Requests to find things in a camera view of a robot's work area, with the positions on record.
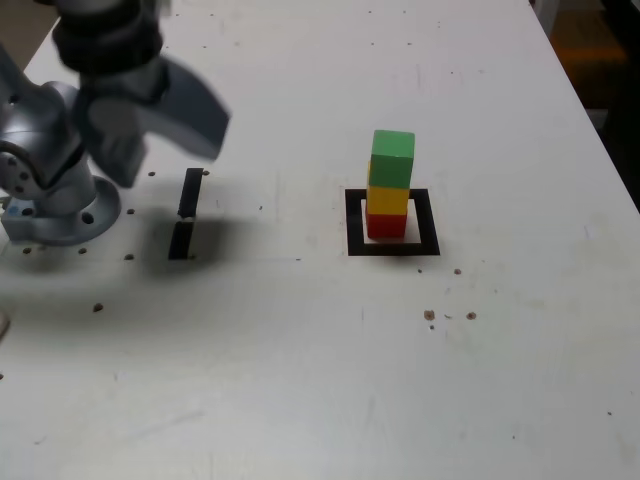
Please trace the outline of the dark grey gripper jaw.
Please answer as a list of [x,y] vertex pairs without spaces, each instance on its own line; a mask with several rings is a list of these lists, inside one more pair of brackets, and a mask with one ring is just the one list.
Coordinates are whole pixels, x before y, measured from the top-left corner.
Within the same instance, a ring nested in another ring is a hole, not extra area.
[[73,119],[94,163],[117,185],[131,188],[146,154],[136,107],[118,97],[79,96]]

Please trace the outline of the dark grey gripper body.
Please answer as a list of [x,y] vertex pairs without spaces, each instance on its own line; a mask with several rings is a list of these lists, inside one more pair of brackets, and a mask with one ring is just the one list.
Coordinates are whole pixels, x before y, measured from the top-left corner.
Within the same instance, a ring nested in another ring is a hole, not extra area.
[[107,75],[81,75],[78,110],[102,98],[122,99],[157,111],[170,110],[169,61],[163,56],[133,69]]

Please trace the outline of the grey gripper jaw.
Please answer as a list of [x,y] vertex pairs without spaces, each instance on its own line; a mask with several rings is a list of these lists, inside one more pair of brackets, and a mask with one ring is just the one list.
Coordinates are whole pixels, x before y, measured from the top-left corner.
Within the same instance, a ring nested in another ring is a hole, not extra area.
[[143,137],[149,133],[162,136],[191,155],[214,161],[221,153],[231,114],[215,91],[192,70],[165,58],[169,61],[170,110],[157,111],[132,103]]

